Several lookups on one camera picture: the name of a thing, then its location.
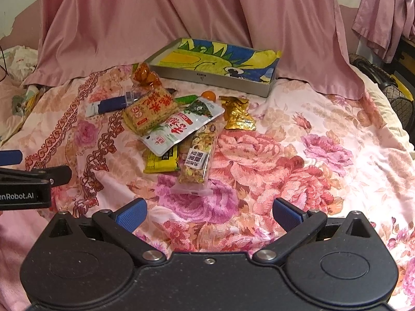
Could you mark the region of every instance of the curtain fold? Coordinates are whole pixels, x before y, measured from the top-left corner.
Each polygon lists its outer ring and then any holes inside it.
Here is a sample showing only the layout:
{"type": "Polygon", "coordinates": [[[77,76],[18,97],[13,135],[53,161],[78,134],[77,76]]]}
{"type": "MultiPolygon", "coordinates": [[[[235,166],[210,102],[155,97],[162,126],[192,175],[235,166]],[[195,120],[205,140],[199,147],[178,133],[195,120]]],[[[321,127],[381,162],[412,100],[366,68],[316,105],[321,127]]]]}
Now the curtain fold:
{"type": "Polygon", "coordinates": [[[401,36],[412,39],[415,35],[414,0],[362,0],[352,29],[390,63],[401,36]]]}
{"type": "Polygon", "coordinates": [[[41,0],[39,63],[26,84],[58,86],[146,59],[178,37],[282,50],[280,77],[359,99],[337,0],[41,0]]]}

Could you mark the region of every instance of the pink curtain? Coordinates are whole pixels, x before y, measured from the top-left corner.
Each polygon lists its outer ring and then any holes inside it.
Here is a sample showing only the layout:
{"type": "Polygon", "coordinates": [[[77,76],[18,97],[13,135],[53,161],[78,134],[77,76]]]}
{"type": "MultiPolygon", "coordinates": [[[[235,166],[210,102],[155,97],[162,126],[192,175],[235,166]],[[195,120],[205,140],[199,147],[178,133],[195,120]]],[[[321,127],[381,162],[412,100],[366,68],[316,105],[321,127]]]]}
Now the pink curtain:
{"type": "Polygon", "coordinates": [[[415,35],[414,0],[362,0],[352,29],[367,39],[370,47],[390,63],[401,36],[415,35]]]}
{"type": "Polygon", "coordinates": [[[279,76],[359,99],[337,0],[41,0],[39,63],[26,84],[58,86],[144,60],[178,37],[282,50],[279,76]]]}

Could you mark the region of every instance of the orange ball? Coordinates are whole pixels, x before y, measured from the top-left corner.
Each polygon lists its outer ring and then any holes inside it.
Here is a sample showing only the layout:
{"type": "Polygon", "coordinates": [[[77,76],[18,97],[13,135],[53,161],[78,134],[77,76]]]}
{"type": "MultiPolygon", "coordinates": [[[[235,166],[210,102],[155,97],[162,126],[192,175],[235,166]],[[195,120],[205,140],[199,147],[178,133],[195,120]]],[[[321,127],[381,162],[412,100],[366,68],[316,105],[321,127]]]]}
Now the orange ball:
{"type": "Polygon", "coordinates": [[[216,95],[212,91],[205,91],[200,96],[209,99],[210,101],[216,101],[216,95]]]}

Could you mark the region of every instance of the gray box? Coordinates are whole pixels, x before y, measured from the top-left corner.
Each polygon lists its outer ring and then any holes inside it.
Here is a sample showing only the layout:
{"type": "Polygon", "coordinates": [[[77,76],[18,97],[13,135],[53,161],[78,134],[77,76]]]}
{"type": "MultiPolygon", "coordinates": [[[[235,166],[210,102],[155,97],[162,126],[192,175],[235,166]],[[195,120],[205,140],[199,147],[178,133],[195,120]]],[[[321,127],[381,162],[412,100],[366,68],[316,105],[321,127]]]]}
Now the gray box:
{"type": "Polygon", "coordinates": [[[271,84],[276,79],[276,69],[272,73],[270,82],[255,82],[250,80],[244,80],[242,78],[232,76],[221,76],[218,74],[200,72],[188,69],[180,69],[174,67],[161,67],[156,65],[162,58],[166,57],[172,51],[177,49],[182,42],[182,38],[179,38],[170,44],[166,45],[161,50],[157,51],[154,55],[150,56],[145,62],[150,66],[151,70],[155,71],[162,78],[170,78],[173,80],[182,80],[194,83],[203,83],[213,85],[215,87],[223,87],[236,91],[246,92],[248,94],[255,94],[261,97],[268,97],[271,90],[271,84]]]}

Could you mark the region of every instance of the metal screw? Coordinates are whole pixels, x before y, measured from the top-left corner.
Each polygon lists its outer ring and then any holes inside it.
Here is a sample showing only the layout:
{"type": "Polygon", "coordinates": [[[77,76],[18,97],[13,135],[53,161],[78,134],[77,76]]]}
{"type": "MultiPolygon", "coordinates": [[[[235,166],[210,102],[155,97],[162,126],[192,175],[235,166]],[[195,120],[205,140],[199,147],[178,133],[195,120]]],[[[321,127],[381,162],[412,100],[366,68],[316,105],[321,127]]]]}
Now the metal screw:
{"type": "Polygon", "coordinates": [[[259,250],[257,251],[257,257],[263,261],[272,261],[275,257],[277,257],[277,253],[268,249],[259,250]]]}
{"type": "Polygon", "coordinates": [[[163,258],[163,253],[158,250],[148,250],[143,253],[143,258],[146,261],[159,261],[163,258]]]}
{"type": "Polygon", "coordinates": [[[216,260],[214,259],[214,258],[205,258],[205,260],[204,260],[204,262],[206,263],[206,264],[209,264],[209,265],[211,265],[211,264],[215,264],[216,263],[216,260]]]}

